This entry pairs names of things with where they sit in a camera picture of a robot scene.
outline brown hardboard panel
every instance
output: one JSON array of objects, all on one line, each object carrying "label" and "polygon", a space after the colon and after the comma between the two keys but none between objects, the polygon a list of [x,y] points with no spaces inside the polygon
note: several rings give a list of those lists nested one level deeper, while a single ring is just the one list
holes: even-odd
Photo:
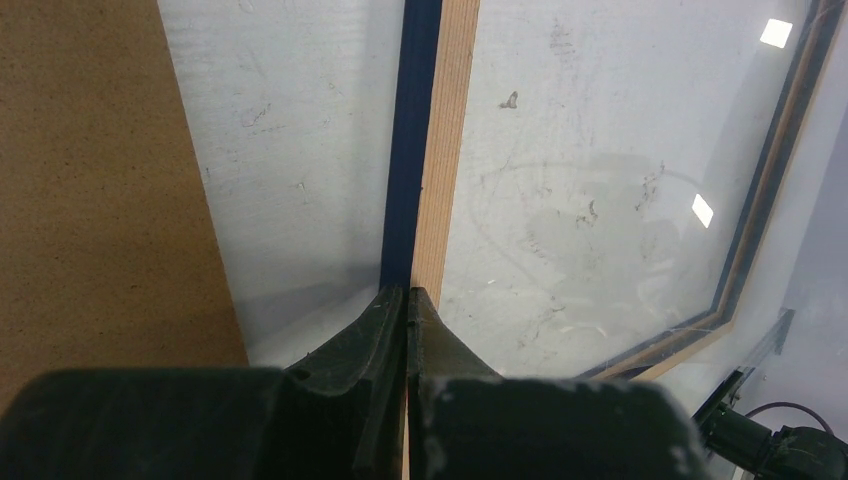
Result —
[{"label": "brown hardboard panel", "polygon": [[0,1],[0,409],[246,355],[155,0]]}]

